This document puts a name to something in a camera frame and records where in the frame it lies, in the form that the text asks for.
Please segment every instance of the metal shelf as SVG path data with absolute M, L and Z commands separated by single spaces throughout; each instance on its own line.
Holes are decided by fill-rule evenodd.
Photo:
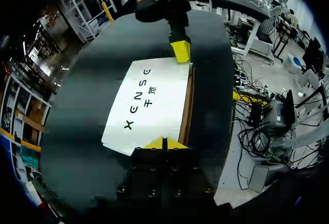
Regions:
M 103 12 L 105 12 L 104 10 L 103 11 L 101 11 L 100 13 L 98 13 L 95 17 L 93 17 L 91 20 L 89 20 L 88 22 L 87 22 L 87 24 L 90 24 L 92 21 L 94 21 L 95 20 L 95 18 L 97 18 L 99 15 L 101 15 Z

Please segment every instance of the black cable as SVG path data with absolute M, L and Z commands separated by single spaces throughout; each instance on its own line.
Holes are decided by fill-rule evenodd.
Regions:
M 307 126 L 314 126 L 314 127 L 319 126 L 319 124 L 317 124 L 317 125 L 308 125 L 308 124 L 303 124 L 303 123 L 300 123 L 300 125 L 307 125 Z
M 312 155 L 313 153 L 318 152 L 318 151 L 319 151 L 319 149 L 314 150 L 314 151 L 312 151 L 311 153 L 309 153 L 308 155 L 306 155 L 306 156 L 304 156 L 304 157 L 302 157 L 302 158 L 300 158 L 300 159 L 298 159 L 298 160 L 296 160 L 296 161 L 290 161 L 290 160 L 289 160 L 289 162 L 290 162 L 290 163 L 295 163 L 295 162 L 298 162 L 298 161 L 300 161 L 300 160 L 304 160 L 306 157 L 308 157 L 308 156 L 310 156 L 310 155 Z
M 317 101 L 314 101 L 314 102 L 306 102 L 303 105 L 305 105 L 305 104 L 311 104 L 311 103 L 316 103 L 316 102 L 323 102 L 323 100 L 321 99 L 321 100 L 317 100 Z

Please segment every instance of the desk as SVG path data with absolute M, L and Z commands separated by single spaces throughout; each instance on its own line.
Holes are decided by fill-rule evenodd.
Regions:
M 201 152 L 201 167 L 216 188 L 230 142 L 232 51 L 220 16 L 190 11 L 188 17 L 195 69 L 188 145 Z M 41 145 L 43 181 L 60 202 L 84 211 L 95 197 L 116 200 L 131 164 L 101 143 L 108 114 L 132 61 L 174 56 L 169 35 L 167 21 L 147 24 L 130 14 L 80 52 L 50 110 Z
M 289 42 L 289 39 L 292 38 L 293 36 L 296 36 L 297 35 L 297 29 L 295 26 L 292 26 L 290 25 L 287 21 L 280 21 L 280 24 L 282 27 L 286 27 L 286 29 L 284 30 L 284 32 L 282 33 L 282 36 L 280 36 L 280 40 L 277 44 L 277 46 L 275 47 L 275 49 L 272 51 L 273 55 L 279 59 L 281 62 L 283 62 L 283 59 L 280 58 L 280 54 L 282 53 L 283 49 L 286 47 L 286 45 L 288 44 Z M 280 44 L 283 43 L 283 46 L 280 50 L 280 52 L 278 54 L 276 54 Z
M 255 38 L 260 23 L 269 18 L 267 10 L 265 8 L 257 7 L 251 0 L 211 0 L 211 4 L 212 8 L 221 7 L 231 9 L 255 18 L 255 23 L 245 49 L 232 47 L 233 52 L 246 56 L 252 45 L 252 41 Z

